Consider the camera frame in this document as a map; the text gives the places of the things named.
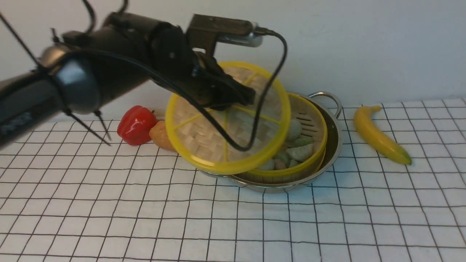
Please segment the yellow banana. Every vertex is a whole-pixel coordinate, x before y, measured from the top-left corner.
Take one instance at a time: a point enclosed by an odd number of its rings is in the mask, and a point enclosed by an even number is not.
[[[356,110],[353,123],[363,140],[386,158],[403,165],[411,165],[408,152],[380,131],[372,122],[372,114],[380,111],[380,106],[362,106]]]

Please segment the bamboo steamer lid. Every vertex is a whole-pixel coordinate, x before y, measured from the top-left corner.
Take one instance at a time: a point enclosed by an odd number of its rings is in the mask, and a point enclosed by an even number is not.
[[[225,111],[207,110],[236,143],[246,146],[259,97],[271,74],[245,62],[219,64],[236,81],[256,91],[253,105],[236,104]],[[165,124],[168,138],[180,156],[200,170],[231,175],[257,168],[272,158],[285,141],[290,119],[288,95],[275,80],[267,93],[256,139],[249,151],[241,152],[231,147],[204,116],[176,94],[169,100]]]

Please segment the pot handle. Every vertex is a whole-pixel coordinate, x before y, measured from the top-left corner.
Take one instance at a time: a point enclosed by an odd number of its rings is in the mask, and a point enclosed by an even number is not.
[[[309,98],[328,97],[328,98],[332,99],[336,103],[337,109],[336,109],[335,117],[338,119],[338,117],[342,113],[342,110],[343,110],[342,102],[340,101],[340,99],[337,96],[335,96],[332,93],[320,91],[320,92],[312,93],[312,94],[308,95],[308,97]]]

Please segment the plastic food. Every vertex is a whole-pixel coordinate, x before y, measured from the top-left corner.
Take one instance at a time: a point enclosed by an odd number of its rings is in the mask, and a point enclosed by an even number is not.
[[[267,160],[263,165],[259,166],[258,169],[262,170],[274,170],[275,169],[275,162],[273,159]]]
[[[386,158],[403,165],[411,165],[408,152],[390,137],[380,131],[372,122],[372,114],[379,111],[380,106],[362,106],[354,114],[354,126],[363,140]]]
[[[160,148],[176,152],[175,148],[171,145],[168,139],[165,122],[159,121],[154,127],[151,128],[149,135],[152,141]]]
[[[299,164],[300,164],[300,163],[299,163],[298,161],[292,159],[292,160],[290,161],[290,166],[289,166],[289,168],[292,168],[292,167],[297,166],[297,165],[299,165]]]
[[[285,165],[285,163],[281,161],[280,159],[275,159],[274,162],[275,162],[275,170],[282,170],[282,169],[287,168],[287,165]]]
[[[300,147],[314,142],[312,137],[298,138],[293,142],[293,147]]]
[[[290,164],[290,157],[285,151],[279,151],[275,156],[274,159],[280,159],[286,166]]]
[[[136,105],[123,115],[116,132],[129,145],[141,145],[151,140],[149,130],[157,122],[149,109]]]
[[[304,162],[312,156],[314,144],[287,149],[288,155],[296,161]]]
[[[301,132],[301,123],[298,121],[298,119],[292,119],[287,133],[287,140],[297,139],[301,135]]]

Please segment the white wall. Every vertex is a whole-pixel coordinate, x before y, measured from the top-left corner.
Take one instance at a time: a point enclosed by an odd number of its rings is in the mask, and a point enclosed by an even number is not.
[[[90,2],[99,21],[120,5],[118,0]],[[0,3],[37,55],[50,43],[50,27],[59,33],[87,27],[80,0]],[[346,105],[466,96],[465,0],[132,0],[129,12],[183,28],[193,13],[257,21],[289,43],[279,75],[289,90],[331,91]],[[0,79],[31,69],[3,26],[0,36]],[[219,45],[216,56],[272,70],[281,51],[278,40],[267,38],[259,48]],[[118,118],[135,104],[164,108],[169,96],[146,83],[103,112]]]

